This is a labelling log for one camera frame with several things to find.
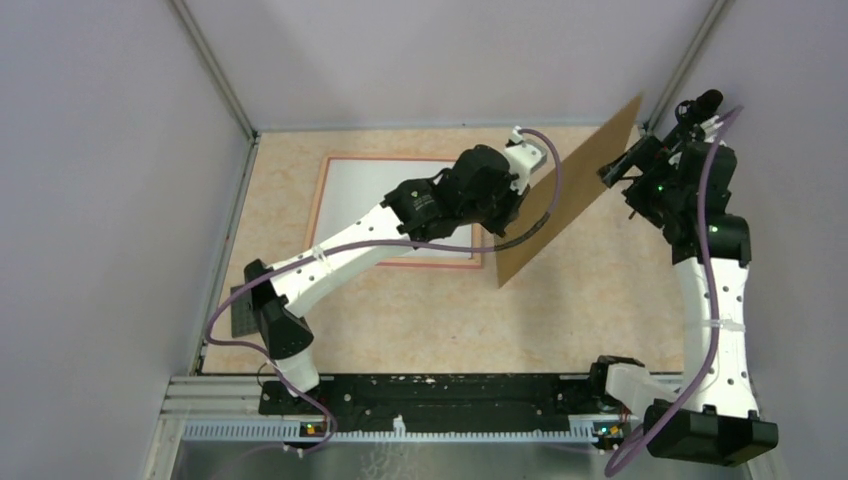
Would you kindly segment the brown backing board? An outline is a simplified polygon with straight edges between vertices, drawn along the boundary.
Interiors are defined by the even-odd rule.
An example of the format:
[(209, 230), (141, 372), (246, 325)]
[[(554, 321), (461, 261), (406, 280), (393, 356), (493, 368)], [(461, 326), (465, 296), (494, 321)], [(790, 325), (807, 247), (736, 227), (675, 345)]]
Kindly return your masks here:
[(504, 287), (534, 257), (606, 190), (597, 175), (604, 165), (616, 160), (627, 148), (641, 108), (640, 94), (631, 98), (579, 147), (561, 160), (561, 175), (554, 170), (531, 187), (520, 215), (510, 225), (505, 239), (519, 238), (541, 218), (556, 191), (559, 201), (546, 224), (520, 245), (495, 254), (497, 282)]

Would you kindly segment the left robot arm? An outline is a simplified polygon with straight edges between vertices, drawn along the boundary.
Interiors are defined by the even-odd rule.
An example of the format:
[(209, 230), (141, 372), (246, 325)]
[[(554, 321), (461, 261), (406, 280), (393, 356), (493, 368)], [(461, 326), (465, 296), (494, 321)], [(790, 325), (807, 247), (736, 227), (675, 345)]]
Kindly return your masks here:
[(269, 358), (287, 380), (283, 401), (302, 414), (319, 404), (314, 335), (305, 320), (319, 300), (381, 261), (461, 227), (478, 224), (503, 236), (546, 160), (546, 151), (529, 141), (511, 141), (503, 150), (476, 145), (433, 177), (401, 182), (352, 225), (298, 256), (249, 263), (244, 279), (257, 283), (252, 313)]

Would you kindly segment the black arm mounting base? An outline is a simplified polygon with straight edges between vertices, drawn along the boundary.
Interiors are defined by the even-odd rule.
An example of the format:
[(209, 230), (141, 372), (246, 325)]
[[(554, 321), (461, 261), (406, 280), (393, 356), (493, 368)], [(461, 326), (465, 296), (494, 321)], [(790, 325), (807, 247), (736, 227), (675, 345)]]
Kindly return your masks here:
[(327, 409), (341, 433), (383, 432), (401, 418), (411, 433), (563, 433), (578, 416), (624, 417), (623, 405), (586, 375), (332, 374), (306, 399), (278, 381), (263, 384), (266, 416), (318, 415)]

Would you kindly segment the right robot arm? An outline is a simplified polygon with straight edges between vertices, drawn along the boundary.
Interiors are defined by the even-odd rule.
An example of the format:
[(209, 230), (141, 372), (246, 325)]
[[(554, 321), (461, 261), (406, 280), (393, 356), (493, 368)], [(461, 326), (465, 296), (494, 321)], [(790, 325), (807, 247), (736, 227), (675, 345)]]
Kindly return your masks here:
[(761, 417), (747, 368), (750, 231), (726, 210), (736, 165), (734, 151), (716, 138), (664, 143), (649, 136), (599, 172), (610, 186), (638, 169), (625, 201), (670, 245), (685, 332), (679, 388), (633, 358), (603, 355), (591, 366), (589, 404), (600, 412), (621, 406), (639, 420), (608, 462), (607, 476), (641, 452), (735, 467), (778, 444), (778, 427)]

